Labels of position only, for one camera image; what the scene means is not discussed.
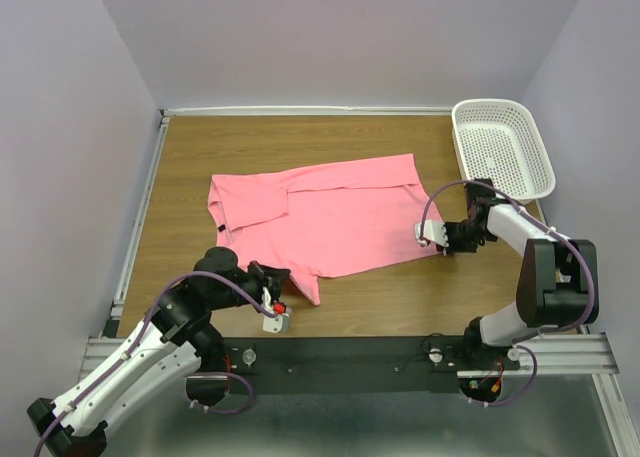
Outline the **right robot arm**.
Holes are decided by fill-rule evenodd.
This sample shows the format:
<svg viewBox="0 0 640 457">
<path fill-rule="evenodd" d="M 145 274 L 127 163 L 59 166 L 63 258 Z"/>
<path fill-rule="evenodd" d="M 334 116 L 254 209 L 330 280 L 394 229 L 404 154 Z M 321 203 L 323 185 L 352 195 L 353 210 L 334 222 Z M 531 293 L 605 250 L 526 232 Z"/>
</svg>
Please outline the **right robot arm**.
<svg viewBox="0 0 640 457">
<path fill-rule="evenodd" d="M 475 253 L 501 240 L 522 257 L 515 300 L 498 312 L 473 319 L 460 356 L 480 369 L 506 348 L 541 332 L 567 331 L 599 315 L 597 251 L 586 239 L 571 239 L 546 226 L 489 179 L 464 182 L 467 218 L 436 226 L 443 254 Z"/>
</svg>

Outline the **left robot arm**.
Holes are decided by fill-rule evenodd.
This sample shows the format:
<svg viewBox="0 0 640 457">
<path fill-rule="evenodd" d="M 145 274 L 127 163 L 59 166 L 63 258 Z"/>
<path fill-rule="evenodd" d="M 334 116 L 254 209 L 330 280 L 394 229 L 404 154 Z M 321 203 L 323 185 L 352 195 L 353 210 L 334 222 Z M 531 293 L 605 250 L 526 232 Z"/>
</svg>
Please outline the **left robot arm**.
<svg viewBox="0 0 640 457">
<path fill-rule="evenodd" d="M 280 295 L 290 274 L 256 261 L 241 269 L 232 250 L 209 249 L 192 271 L 159 293 L 132 333 L 97 368 L 58 397 L 39 398 L 28 407 L 39 436 L 34 453 L 101 455 L 109 431 L 188 375 L 210 379 L 218 388 L 211 397 L 190 398 L 191 407 L 218 412 L 218 402 L 235 382 L 246 388 L 243 405 L 250 407 L 254 392 L 246 378 L 234 372 L 211 316 L 250 305 L 263 316 L 266 331 L 284 331 L 290 311 Z"/>
</svg>

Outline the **pink t shirt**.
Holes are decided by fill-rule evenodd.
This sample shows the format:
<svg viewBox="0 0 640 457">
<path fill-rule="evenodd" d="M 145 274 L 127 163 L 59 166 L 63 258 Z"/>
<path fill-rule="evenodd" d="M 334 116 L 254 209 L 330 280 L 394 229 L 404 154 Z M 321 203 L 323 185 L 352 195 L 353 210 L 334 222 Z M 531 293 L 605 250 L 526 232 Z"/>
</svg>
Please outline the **pink t shirt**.
<svg viewBox="0 0 640 457">
<path fill-rule="evenodd" d="M 286 268 L 301 293 L 321 302 L 318 281 L 435 255 L 414 227 L 437 220 L 411 154 L 212 176 L 208 211 L 217 243 L 239 264 Z"/>
</svg>

